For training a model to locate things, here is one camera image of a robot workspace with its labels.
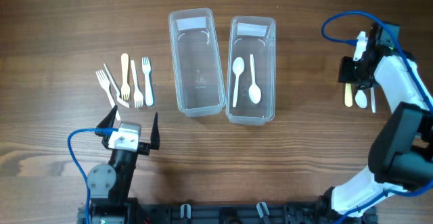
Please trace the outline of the yellow plastic fork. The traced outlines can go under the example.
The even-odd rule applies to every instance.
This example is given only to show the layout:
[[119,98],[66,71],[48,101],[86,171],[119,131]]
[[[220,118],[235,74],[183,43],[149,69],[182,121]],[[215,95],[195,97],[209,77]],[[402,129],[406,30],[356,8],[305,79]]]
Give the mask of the yellow plastic fork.
[[131,94],[131,89],[129,87],[129,55],[123,53],[120,60],[122,68],[121,96],[124,101],[128,102]]

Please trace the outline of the white spoon wide handle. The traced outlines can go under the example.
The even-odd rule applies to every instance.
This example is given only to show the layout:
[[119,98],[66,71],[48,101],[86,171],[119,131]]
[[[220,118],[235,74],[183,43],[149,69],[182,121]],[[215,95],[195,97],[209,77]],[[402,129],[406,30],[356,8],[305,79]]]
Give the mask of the white spoon wide handle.
[[367,101],[367,96],[363,90],[358,90],[356,92],[355,102],[358,105],[358,107],[362,109],[366,109],[368,101]]

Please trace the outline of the white spoon long handle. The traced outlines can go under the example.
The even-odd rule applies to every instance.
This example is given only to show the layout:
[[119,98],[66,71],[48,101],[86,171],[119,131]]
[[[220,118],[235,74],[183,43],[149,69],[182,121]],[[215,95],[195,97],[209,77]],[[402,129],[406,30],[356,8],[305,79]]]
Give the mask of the white spoon long handle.
[[235,58],[233,61],[232,71],[235,74],[235,85],[233,90],[233,107],[237,106],[237,97],[238,97],[238,89],[239,89],[239,78],[243,73],[245,68],[244,60],[241,57]]

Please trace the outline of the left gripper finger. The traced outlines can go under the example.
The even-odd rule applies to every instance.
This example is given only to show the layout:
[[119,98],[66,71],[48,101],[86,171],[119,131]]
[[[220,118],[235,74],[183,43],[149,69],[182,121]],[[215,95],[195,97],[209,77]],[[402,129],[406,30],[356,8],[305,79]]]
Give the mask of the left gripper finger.
[[114,126],[114,120],[116,119],[116,113],[118,112],[118,106],[114,106],[109,114],[96,126],[95,134],[100,137],[109,137],[116,131]]
[[152,125],[152,132],[150,135],[150,148],[152,150],[160,149],[160,133],[158,128],[158,113],[155,113],[154,121]]

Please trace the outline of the white fork slim handle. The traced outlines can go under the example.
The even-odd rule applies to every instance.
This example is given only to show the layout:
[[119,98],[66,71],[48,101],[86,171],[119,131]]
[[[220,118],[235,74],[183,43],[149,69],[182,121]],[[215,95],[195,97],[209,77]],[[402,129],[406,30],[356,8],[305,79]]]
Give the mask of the white fork slim handle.
[[136,65],[135,65],[134,60],[131,60],[131,70],[132,70],[133,82],[134,82],[134,87],[135,87],[134,88],[134,94],[133,94],[134,104],[135,104],[136,108],[142,108],[143,107],[143,94],[139,89],[137,70],[136,70]]

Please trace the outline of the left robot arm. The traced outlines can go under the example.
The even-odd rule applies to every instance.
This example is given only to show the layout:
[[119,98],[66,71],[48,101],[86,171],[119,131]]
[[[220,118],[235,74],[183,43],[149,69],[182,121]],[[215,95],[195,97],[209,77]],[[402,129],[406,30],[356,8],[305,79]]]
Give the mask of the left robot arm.
[[94,166],[88,173],[86,184],[89,199],[84,216],[78,223],[150,223],[150,216],[140,206],[138,199],[129,197],[129,190],[136,168],[137,157],[147,156],[160,148],[158,115],[154,116],[150,142],[140,142],[141,125],[122,122],[114,127],[117,107],[96,126],[95,134],[102,138],[102,145],[111,150],[106,164]]

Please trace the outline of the yellow plastic spoon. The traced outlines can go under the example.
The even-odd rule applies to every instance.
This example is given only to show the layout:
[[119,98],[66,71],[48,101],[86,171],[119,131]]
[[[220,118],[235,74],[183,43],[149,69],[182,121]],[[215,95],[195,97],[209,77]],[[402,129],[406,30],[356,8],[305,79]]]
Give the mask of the yellow plastic spoon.
[[352,88],[349,83],[346,83],[344,88],[344,104],[346,107],[352,107],[353,105]]

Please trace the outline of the white fork bluish handle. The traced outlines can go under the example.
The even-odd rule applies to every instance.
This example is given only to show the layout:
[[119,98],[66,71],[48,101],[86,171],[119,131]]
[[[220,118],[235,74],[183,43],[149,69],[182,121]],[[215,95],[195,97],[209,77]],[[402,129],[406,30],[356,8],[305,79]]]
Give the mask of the white fork bluish handle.
[[154,96],[152,91],[152,84],[150,79],[150,72],[152,67],[148,57],[142,57],[142,71],[145,76],[145,103],[147,106],[154,105]]

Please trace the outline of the thin white fork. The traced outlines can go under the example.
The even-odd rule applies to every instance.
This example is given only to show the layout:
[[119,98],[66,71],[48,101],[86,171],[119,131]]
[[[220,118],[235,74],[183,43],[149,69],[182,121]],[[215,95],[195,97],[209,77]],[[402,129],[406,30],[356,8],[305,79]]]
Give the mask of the thin white fork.
[[116,83],[115,83],[115,81],[114,81],[114,78],[112,77],[111,72],[110,72],[110,70],[108,69],[108,67],[106,66],[106,64],[104,64],[104,68],[106,69],[106,72],[107,72],[108,78],[109,78],[109,80],[110,80],[111,84],[113,85],[114,90],[115,90],[115,92],[116,92],[116,99],[117,99],[117,101],[118,101],[121,105],[123,105],[123,106],[129,108],[129,107],[130,107],[129,103],[126,102],[126,101],[124,101],[124,100],[121,98],[120,90],[119,90],[119,88],[117,87],[117,85],[116,85]]

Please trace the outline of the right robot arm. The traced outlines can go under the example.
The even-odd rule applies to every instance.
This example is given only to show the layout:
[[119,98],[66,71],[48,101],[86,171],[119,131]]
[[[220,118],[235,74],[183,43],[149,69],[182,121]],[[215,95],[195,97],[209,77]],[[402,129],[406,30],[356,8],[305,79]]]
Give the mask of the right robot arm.
[[399,26],[374,22],[342,58],[338,80],[359,91],[381,87],[392,112],[371,145],[367,166],[319,196],[316,222],[373,223],[374,206],[392,196],[413,197],[432,189],[432,96],[414,57],[398,49]]

